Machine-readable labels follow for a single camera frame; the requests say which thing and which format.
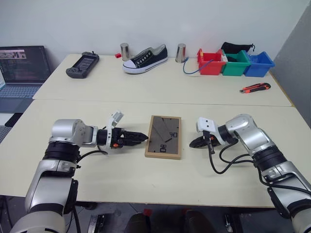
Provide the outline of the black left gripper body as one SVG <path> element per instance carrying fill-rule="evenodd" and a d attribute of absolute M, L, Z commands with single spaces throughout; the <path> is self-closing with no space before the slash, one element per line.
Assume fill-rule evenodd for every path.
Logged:
<path fill-rule="evenodd" d="M 118 149 L 126 145 L 125 130 L 123 128 L 114 128 L 112 130 L 112 148 Z"/>

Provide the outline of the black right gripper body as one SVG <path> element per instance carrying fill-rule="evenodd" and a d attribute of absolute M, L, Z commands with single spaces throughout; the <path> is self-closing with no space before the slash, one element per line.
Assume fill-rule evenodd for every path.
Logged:
<path fill-rule="evenodd" d="M 217 147 L 220 145 L 217 137 L 210 132 L 203 132 L 203 137 L 210 146 Z"/>

